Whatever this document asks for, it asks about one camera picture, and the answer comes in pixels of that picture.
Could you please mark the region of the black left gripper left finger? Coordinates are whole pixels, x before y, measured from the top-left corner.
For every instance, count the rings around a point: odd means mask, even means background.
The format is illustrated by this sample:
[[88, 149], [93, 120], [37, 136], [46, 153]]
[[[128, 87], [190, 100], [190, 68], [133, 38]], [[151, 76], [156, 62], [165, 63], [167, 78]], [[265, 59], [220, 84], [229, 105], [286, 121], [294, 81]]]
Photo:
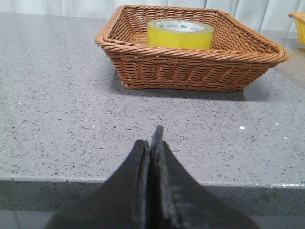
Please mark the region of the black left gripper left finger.
[[144, 229], [150, 152], [137, 140], [120, 167], [96, 191], [57, 212], [47, 229]]

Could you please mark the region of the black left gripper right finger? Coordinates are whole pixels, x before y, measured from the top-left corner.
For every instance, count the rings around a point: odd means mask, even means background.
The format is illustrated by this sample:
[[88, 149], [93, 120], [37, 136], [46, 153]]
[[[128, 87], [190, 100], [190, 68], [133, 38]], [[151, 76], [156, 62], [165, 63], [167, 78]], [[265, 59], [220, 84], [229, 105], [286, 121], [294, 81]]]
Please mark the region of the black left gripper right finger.
[[152, 229], [257, 229], [244, 213], [222, 202], [196, 182], [163, 140], [163, 127], [152, 137]]

